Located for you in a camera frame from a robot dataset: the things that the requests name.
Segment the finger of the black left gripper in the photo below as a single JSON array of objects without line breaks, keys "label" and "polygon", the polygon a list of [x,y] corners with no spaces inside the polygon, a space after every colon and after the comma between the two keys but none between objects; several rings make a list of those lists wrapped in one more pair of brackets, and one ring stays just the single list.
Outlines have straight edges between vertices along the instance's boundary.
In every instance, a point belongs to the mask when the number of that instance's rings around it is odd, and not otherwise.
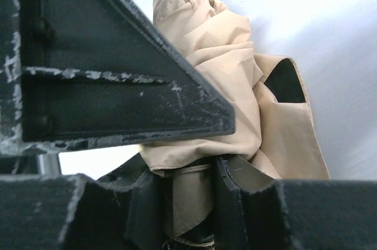
[{"label": "finger of the black left gripper", "polygon": [[229,135],[231,105],[132,0],[20,0],[22,138],[97,146]]}]

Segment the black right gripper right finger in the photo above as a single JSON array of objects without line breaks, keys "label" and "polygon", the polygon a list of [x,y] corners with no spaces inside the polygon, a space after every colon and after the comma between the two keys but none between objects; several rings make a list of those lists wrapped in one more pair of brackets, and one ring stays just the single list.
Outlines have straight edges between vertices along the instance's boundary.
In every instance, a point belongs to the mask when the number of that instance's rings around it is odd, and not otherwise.
[{"label": "black right gripper right finger", "polygon": [[216,249],[375,249],[376,182],[273,179],[238,155],[214,163]]}]

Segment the beige and black folding umbrella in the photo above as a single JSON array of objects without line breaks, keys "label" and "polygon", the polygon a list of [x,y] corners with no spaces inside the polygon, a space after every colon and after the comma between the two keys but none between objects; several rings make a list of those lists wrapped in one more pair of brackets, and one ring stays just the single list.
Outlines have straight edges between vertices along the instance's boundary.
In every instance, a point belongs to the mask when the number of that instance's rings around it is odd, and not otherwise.
[{"label": "beige and black folding umbrella", "polygon": [[153,24],[235,111],[231,135],[141,146],[141,157],[163,179],[170,242],[214,245],[212,156],[241,156],[258,181],[329,178],[296,63],[256,54],[247,17],[220,0],[154,0]]}]

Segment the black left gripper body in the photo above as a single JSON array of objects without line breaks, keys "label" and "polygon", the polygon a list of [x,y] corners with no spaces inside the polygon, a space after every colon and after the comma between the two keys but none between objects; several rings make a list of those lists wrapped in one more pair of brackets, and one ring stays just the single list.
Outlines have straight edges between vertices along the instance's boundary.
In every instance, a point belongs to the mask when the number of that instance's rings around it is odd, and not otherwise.
[{"label": "black left gripper body", "polygon": [[21,0],[1,0],[1,173],[59,174],[57,153],[22,140]]}]

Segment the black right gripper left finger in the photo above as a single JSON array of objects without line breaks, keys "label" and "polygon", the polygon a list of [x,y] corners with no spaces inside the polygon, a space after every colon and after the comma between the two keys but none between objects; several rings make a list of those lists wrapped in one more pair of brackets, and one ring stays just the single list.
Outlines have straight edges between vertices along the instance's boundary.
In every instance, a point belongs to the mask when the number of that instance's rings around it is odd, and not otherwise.
[{"label": "black right gripper left finger", "polygon": [[159,179],[139,155],[98,180],[1,176],[2,249],[161,249]]}]

